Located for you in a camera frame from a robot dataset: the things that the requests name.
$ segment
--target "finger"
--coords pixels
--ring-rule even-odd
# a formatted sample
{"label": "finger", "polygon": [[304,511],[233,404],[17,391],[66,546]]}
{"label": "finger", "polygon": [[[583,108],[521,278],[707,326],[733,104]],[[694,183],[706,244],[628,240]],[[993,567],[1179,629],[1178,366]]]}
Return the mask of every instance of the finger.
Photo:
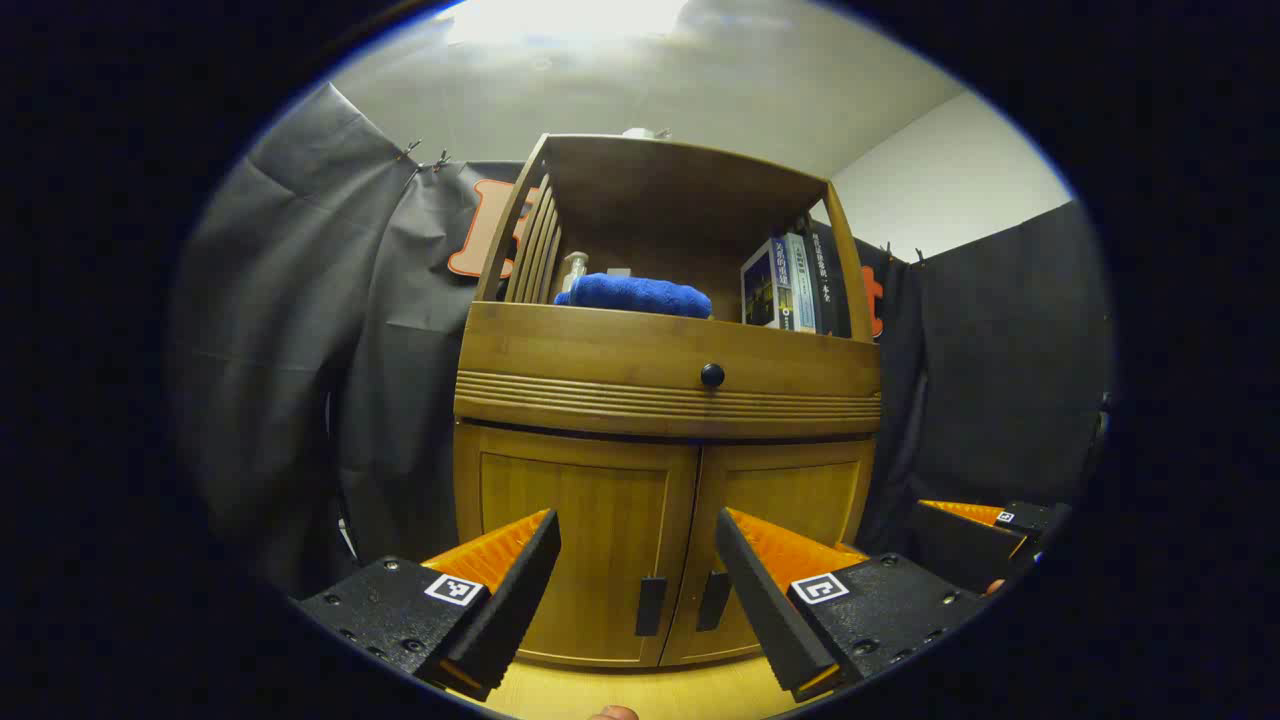
{"label": "finger", "polygon": [[640,720],[640,716],[636,715],[635,710],[621,705],[605,705],[600,714],[605,717],[611,717],[612,720]]}

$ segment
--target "blue towel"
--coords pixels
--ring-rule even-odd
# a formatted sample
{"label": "blue towel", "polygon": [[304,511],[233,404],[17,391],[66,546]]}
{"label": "blue towel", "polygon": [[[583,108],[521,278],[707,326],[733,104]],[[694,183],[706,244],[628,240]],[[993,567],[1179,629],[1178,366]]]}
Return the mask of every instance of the blue towel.
{"label": "blue towel", "polygon": [[568,292],[556,296],[556,305],[634,310],[686,318],[708,318],[712,314],[710,299],[698,288],[667,281],[623,278],[604,273],[577,278]]}

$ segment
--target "white wall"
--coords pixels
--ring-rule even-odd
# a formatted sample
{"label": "white wall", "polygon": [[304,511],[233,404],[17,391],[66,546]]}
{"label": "white wall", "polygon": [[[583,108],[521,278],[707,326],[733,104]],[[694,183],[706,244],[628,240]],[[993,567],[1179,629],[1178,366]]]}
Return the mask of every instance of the white wall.
{"label": "white wall", "polygon": [[[832,182],[854,234],[915,261],[1071,199],[1023,133],[972,92],[920,115]],[[827,223],[819,204],[814,219]]]}

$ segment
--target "cabinet door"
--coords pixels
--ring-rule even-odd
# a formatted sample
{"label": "cabinet door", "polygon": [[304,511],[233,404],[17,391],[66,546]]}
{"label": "cabinet door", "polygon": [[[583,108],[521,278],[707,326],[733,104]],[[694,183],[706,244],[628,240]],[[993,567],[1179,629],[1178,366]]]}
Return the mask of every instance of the cabinet door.
{"label": "cabinet door", "polygon": [[726,505],[824,544],[849,542],[867,502],[874,441],[780,446],[709,446],[703,450],[698,498],[680,601],[662,665],[705,662],[759,650],[736,592],[719,624],[698,630],[703,591],[716,552],[716,518]]}
{"label": "cabinet door", "polygon": [[[698,447],[579,439],[458,424],[454,492],[462,541],[543,507],[561,552],[520,657],[568,665],[658,664],[689,541]],[[664,578],[636,635],[641,580]]]}

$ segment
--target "ceiling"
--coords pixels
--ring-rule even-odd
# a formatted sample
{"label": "ceiling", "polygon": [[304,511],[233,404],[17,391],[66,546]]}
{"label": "ceiling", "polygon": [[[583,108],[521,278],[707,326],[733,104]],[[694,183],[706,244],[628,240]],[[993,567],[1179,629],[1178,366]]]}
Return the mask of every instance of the ceiling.
{"label": "ceiling", "polygon": [[524,160],[543,132],[645,127],[832,177],[963,91],[878,31],[805,0],[689,0],[671,33],[608,41],[451,45],[454,22],[404,26],[332,78],[394,142],[421,138],[419,161],[443,149]]}

